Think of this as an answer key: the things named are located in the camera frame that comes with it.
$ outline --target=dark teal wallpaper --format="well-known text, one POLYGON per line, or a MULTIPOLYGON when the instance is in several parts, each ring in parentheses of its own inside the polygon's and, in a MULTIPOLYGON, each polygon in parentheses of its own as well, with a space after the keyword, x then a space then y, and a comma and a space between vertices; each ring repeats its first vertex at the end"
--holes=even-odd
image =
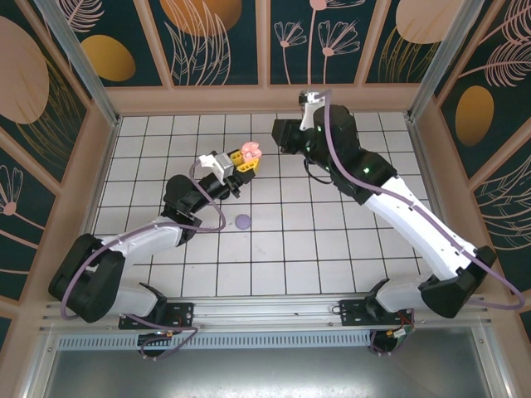
POLYGON ((7 332, 11 326, 11 319, 0 317, 0 352, 2 352, 2 347, 6 341, 7 332))
POLYGON ((352 84, 375 0, 271 0, 270 83, 352 84))
POLYGON ((0 128, 60 182, 86 108, 13 0, 0 37, 0 128))
POLYGON ((0 296, 18 300, 55 196, 0 149, 0 296))
POLYGON ((450 74, 454 70, 455 63, 463 55, 463 52, 465 51, 466 47, 470 43, 470 39, 475 34, 475 31, 477 31, 478 26, 481 24, 481 21, 485 17, 485 14, 487 13, 487 11, 489 11, 490 6, 492 6, 492 2, 493 2, 493 0, 485 0, 485 2, 483 3, 483 7, 481 8, 481 11, 478 14, 478 17, 475 19, 474 25, 472 25, 472 28, 468 31, 468 34, 466 35, 466 38, 463 41, 463 44, 461 44, 460 49, 455 54, 452 62, 448 65, 448 69, 446 69, 446 73, 442 76, 442 79, 439 82, 439 85, 435 89, 435 96, 436 97, 439 96, 439 93, 441 92, 441 90, 445 86, 446 82, 448 81, 448 78, 450 77, 450 74))
POLYGON ((441 106, 468 177, 531 117, 531 14, 505 2, 441 106))
POLYGON ((254 0, 149 0, 175 85, 257 85, 254 0))
POLYGON ((531 140, 475 190, 505 278, 531 289, 531 140))
POLYGON ((459 6, 392 0, 366 82, 420 83, 459 6))

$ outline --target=flower illustration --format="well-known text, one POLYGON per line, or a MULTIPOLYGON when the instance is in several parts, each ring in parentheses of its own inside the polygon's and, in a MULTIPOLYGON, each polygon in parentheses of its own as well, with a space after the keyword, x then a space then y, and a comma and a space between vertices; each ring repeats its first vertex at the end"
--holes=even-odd
POLYGON ((12 176, 5 165, 0 166, 0 214, 12 216, 17 212, 17 201, 22 189, 24 174, 16 167, 12 176))
POLYGON ((276 38, 279 39, 279 43, 282 46, 282 55, 284 56, 284 70, 285 77, 288 79, 288 84, 291 84, 290 73, 288 72, 288 63, 285 59, 285 49, 292 46, 298 46, 306 43, 306 36, 303 36, 303 29, 300 26, 300 22, 288 22, 284 24, 277 22, 275 24, 276 38))
POLYGON ((361 6, 365 0, 309 0, 309 5, 313 8, 312 19, 309 24, 309 44, 308 44, 308 84, 312 83, 312 42, 314 39, 315 14, 331 8, 349 8, 361 6))
POLYGON ((356 22, 338 22, 335 24, 334 29, 330 31, 330 21, 319 24, 319 41, 321 42, 324 55, 324 84, 326 83, 326 65, 329 56, 339 56, 359 51, 359 41, 355 41, 358 36, 355 26, 356 22))

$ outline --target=purple cable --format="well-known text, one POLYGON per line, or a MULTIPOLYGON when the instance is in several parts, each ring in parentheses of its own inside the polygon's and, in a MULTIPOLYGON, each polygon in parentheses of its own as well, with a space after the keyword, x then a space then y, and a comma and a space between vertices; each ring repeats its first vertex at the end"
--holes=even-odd
POLYGON ((89 256, 88 259, 85 260, 85 262, 81 265, 81 267, 77 270, 76 274, 74 275, 74 278, 70 281, 68 284, 68 287, 66 288, 65 294, 63 295, 63 299, 61 300, 61 317, 66 320, 72 320, 78 318, 77 315, 68 315, 66 313, 66 303, 68 302, 68 298, 70 297, 72 290, 74 289, 74 286, 76 286, 77 281, 80 279, 81 275, 85 271, 85 269, 90 265, 90 263, 95 260, 101 253, 106 251, 107 249, 115 246, 120 245, 123 242, 125 242, 127 239, 132 238, 136 235, 139 235, 145 231, 152 230, 153 228, 164 228, 165 226, 171 226, 175 227, 178 226, 179 228, 189 229, 197 232, 217 232, 221 231, 225 226, 227 225, 227 219, 225 218, 225 215, 222 213, 222 209, 214 202, 214 199, 208 195, 208 193, 199 185, 199 183, 195 180, 193 177, 193 172, 196 168, 196 166, 200 163, 200 161, 196 161, 191 167, 190 167, 190 180, 192 181, 192 184, 197 188, 198 191, 200 191, 201 194, 203 194, 208 202, 216 209, 216 211, 219 213, 222 223, 217 228, 203 228, 200 226, 186 226, 184 224, 178 224, 177 222, 168 221, 168 222, 161 222, 159 224, 153 224, 151 226, 143 226, 141 228, 138 228, 137 230, 131 231, 125 235, 122 235, 120 238, 112 240, 107 245, 101 246, 97 251, 92 253, 92 255, 89 256))
POLYGON ((332 95, 331 91, 326 90, 324 93, 316 95, 315 98, 316 99, 324 98, 324 135, 326 137, 326 143, 328 144, 330 155, 332 156, 332 159, 334 160, 334 164, 338 168, 338 170, 341 172, 341 174, 343 174, 343 177, 347 178, 351 183, 356 184, 357 186, 361 188, 368 189, 369 191, 375 192, 375 193, 383 193, 385 195, 389 195, 390 197, 394 197, 398 201, 406 203, 408 207, 410 207, 412 210, 418 212, 422 217, 424 217, 426 221, 428 221, 442 236, 445 237, 446 240, 450 242, 450 244, 453 247, 457 249, 458 252, 462 252, 463 255, 468 260, 478 265, 487 274, 494 276, 499 282, 501 282, 503 285, 509 288, 509 290, 511 290, 519 299, 518 304, 511 304, 511 305, 498 304, 498 303, 486 303, 480 300, 469 300, 468 304, 481 305, 481 306, 490 307, 490 308, 507 309, 507 310, 522 308, 525 305, 525 298, 524 298, 524 295, 520 293, 518 289, 516 289, 507 279, 503 278, 498 273, 490 269, 486 264, 483 263, 483 261, 476 259, 473 255, 465 251, 464 248, 461 245, 459 245, 459 243, 457 243, 455 239, 452 238, 445 230, 443 230, 430 217, 428 213, 426 213, 420 207, 415 206, 415 203, 413 201, 410 201, 409 199, 393 191, 389 191, 388 189, 377 187, 375 185, 368 184, 366 182, 358 180, 356 177, 353 177, 348 173, 348 171, 345 169, 345 167, 343 167, 343 165, 339 161, 338 154, 335 152, 334 142, 332 141, 332 132, 331 132, 331 123, 330 123, 330 102, 331 102, 330 97, 331 95, 332 95))

